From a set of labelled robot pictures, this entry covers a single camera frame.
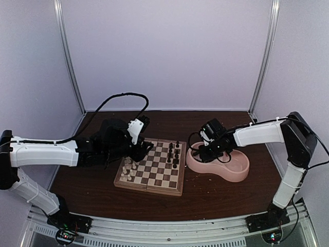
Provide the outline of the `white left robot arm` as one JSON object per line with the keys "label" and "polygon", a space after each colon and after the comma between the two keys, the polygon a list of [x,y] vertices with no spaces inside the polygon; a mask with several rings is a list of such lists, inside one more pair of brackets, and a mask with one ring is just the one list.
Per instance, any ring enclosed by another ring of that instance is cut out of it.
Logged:
{"label": "white left robot arm", "polygon": [[149,123],[146,116],[128,123],[108,119],[92,136],[68,140],[23,139],[5,130],[1,134],[1,189],[16,192],[53,217],[62,228],[70,228],[74,217],[65,199],[32,180],[23,168],[107,166],[124,157],[139,162],[153,148],[153,144],[141,136]]}

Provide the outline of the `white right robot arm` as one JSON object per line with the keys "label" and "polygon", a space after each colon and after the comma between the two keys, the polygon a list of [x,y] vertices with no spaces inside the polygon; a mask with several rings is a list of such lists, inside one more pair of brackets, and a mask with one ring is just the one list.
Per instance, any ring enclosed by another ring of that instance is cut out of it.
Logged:
{"label": "white right robot arm", "polygon": [[271,202],[274,208],[264,215],[263,221],[268,227],[276,226],[283,219],[281,209],[300,189],[318,143],[315,133],[297,111],[285,117],[250,122],[229,129],[215,118],[201,127],[199,136],[203,144],[195,148],[193,154],[199,155],[203,163],[212,162],[224,153],[232,157],[233,150],[247,146],[280,145],[284,148],[287,166]]}

